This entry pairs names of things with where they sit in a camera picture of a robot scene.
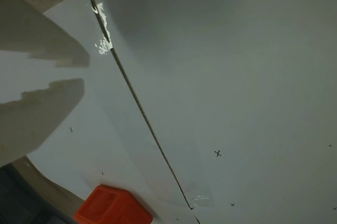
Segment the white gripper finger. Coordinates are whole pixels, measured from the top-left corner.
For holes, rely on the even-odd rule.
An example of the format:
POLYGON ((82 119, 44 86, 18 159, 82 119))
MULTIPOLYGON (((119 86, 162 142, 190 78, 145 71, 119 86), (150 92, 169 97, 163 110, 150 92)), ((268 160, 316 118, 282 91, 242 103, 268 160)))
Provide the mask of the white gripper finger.
POLYGON ((77 106, 84 91, 81 78, 60 80, 2 103, 1 166, 35 151, 77 106))
POLYGON ((1 0, 1 50, 53 60, 57 67, 90 65, 76 39, 24 0, 1 0))

